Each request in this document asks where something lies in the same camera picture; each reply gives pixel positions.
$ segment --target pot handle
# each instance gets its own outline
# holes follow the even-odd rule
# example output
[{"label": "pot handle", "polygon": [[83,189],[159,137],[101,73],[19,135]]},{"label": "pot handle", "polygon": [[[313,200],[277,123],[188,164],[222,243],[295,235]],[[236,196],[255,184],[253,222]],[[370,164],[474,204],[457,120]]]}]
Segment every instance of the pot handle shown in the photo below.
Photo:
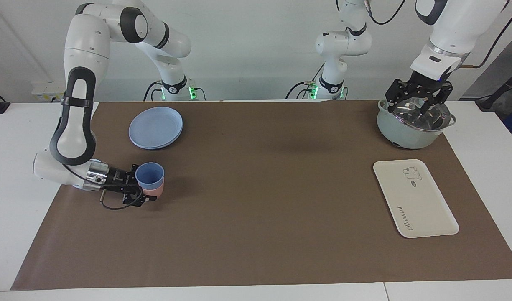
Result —
[{"label": "pot handle", "polygon": [[386,109],[384,109],[384,107],[382,106],[382,103],[384,102],[384,100],[380,100],[378,101],[378,109],[380,111],[387,111]]},{"label": "pot handle", "polygon": [[455,117],[453,114],[450,114],[450,115],[451,115],[451,121],[452,121],[452,123],[451,123],[451,122],[449,122],[448,127],[449,127],[449,126],[452,126],[452,125],[455,125],[455,123],[456,123],[456,117]]}]

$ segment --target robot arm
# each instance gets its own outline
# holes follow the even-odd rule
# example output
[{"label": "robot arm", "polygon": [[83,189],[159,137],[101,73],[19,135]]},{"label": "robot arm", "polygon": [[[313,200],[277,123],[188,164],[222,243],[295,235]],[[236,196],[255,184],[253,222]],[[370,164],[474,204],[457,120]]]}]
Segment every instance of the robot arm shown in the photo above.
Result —
[{"label": "robot arm", "polygon": [[340,19],[344,31],[332,31],[317,38],[317,52],[324,58],[324,70],[317,81],[318,99],[339,97],[347,72],[344,56],[359,56],[371,49],[372,37],[367,31],[364,0],[343,0]]},{"label": "robot arm", "polygon": [[66,92],[57,129],[49,150],[38,152],[34,173],[43,178],[74,185],[83,190],[99,190],[122,183],[122,192],[132,191],[129,172],[91,160],[96,139],[90,129],[93,99],[109,63],[110,42],[138,44],[158,65],[165,84],[179,83],[185,76],[179,61],[191,51],[187,36],[157,19],[139,0],[115,0],[114,4],[83,4],[70,23],[64,51]]},{"label": "robot arm", "polygon": [[508,0],[416,0],[416,13],[433,26],[427,45],[411,65],[410,80],[396,79],[386,92],[391,105],[411,97],[427,98],[422,107],[444,103],[453,86],[447,80],[458,69],[477,40],[491,27]]}]

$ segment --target white tray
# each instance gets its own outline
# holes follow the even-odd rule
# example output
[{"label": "white tray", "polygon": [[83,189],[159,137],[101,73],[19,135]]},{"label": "white tray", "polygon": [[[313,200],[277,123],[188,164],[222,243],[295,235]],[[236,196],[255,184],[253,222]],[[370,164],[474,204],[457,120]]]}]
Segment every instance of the white tray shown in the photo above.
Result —
[{"label": "white tray", "polygon": [[424,162],[380,161],[373,169],[401,235],[419,238],[458,233],[458,223]]}]

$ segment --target pink cup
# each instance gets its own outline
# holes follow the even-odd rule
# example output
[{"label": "pink cup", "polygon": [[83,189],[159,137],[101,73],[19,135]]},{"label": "pink cup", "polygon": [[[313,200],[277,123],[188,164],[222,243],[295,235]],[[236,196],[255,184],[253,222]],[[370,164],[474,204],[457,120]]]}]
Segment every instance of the pink cup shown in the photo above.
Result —
[{"label": "pink cup", "polygon": [[157,196],[158,198],[163,194],[163,188],[165,187],[165,179],[163,179],[163,182],[161,183],[161,186],[157,187],[154,190],[146,190],[143,189],[143,193],[147,196]]}]

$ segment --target white table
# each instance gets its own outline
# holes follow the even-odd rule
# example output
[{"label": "white table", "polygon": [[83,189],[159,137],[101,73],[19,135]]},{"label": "white table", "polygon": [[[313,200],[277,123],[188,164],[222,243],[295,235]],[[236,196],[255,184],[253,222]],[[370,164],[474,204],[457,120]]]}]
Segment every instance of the white table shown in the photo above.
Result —
[{"label": "white table", "polygon": [[[447,139],[512,249],[512,136],[474,103],[448,106],[458,123],[445,131]],[[4,292],[59,188],[32,173],[59,110],[59,104],[13,104],[0,115],[0,300],[512,300],[512,280]]]}]

